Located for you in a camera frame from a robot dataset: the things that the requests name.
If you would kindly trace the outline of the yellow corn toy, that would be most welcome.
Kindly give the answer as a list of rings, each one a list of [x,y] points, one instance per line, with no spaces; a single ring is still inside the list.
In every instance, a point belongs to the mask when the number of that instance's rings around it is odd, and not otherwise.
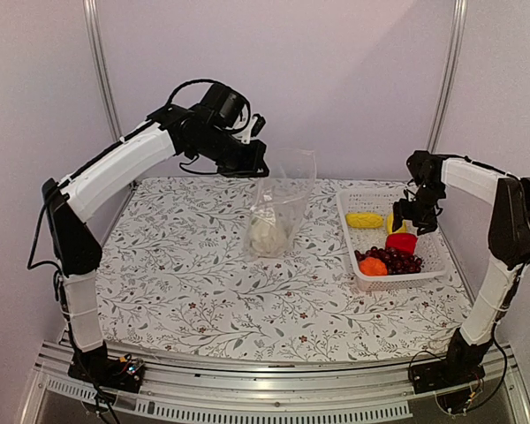
[[[345,215],[345,221],[354,229],[377,229],[384,224],[384,218],[376,213],[349,213]]]
[[[386,219],[386,231],[388,235],[407,233],[408,227],[405,220],[402,220],[399,226],[395,225],[395,216],[393,213],[389,214]]]

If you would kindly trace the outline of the red pepper toy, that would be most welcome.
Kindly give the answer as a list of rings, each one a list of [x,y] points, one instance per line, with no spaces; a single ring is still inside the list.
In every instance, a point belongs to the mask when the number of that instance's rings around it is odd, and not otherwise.
[[[385,242],[386,249],[394,249],[395,251],[414,254],[418,237],[411,233],[400,233],[389,235]]]

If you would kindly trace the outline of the clear zip top bag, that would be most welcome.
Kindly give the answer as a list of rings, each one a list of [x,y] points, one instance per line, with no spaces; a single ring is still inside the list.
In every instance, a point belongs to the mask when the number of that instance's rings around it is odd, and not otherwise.
[[[296,148],[276,148],[265,154],[269,175],[257,181],[254,202],[244,238],[244,249],[250,260],[279,258],[288,253],[304,218],[317,175],[314,151]],[[278,222],[286,230],[288,246],[275,257],[253,254],[248,244],[248,227],[252,218]]]

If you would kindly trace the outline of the white cauliflower toy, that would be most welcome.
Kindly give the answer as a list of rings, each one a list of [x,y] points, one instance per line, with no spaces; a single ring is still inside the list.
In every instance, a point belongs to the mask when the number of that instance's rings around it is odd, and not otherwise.
[[[278,222],[252,218],[247,235],[249,249],[257,256],[275,257],[288,246],[286,230]]]

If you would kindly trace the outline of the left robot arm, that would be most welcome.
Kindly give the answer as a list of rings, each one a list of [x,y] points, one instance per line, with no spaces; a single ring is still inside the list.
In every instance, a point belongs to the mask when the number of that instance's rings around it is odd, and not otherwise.
[[[80,370],[95,383],[114,374],[113,364],[97,349],[104,344],[98,319],[96,270],[102,248],[87,227],[95,212],[137,177],[173,156],[207,157],[218,174],[229,178],[266,177],[265,144],[256,136],[265,125],[253,114],[241,128],[238,115],[217,122],[197,104],[190,109],[163,106],[149,114],[131,133],[57,182],[42,187],[49,231],[63,275],[64,300]]]

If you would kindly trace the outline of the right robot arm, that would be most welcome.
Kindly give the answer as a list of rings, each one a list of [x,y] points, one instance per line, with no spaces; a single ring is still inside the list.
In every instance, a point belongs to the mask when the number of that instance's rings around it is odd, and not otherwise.
[[[425,235],[437,228],[439,201],[449,188],[485,201],[492,208],[488,226],[490,253],[486,275],[473,309],[459,329],[469,347],[489,345],[494,326],[508,311],[519,279],[530,265],[530,178],[516,177],[461,155],[414,151],[406,161],[415,193],[393,205],[393,225],[404,221]]]

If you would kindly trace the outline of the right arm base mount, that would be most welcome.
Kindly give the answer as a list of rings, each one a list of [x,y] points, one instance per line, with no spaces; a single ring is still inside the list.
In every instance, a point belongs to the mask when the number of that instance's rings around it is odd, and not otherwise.
[[[414,393],[434,393],[438,407],[448,415],[469,412],[482,393],[485,371],[482,365],[451,366],[428,350],[417,352],[410,360],[407,375]]]

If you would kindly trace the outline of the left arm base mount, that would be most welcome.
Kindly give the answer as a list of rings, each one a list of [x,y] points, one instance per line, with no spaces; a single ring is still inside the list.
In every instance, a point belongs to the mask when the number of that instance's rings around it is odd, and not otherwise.
[[[76,350],[68,370],[73,379],[131,393],[140,392],[144,374],[144,360],[131,354],[112,359],[105,346],[90,352]]]

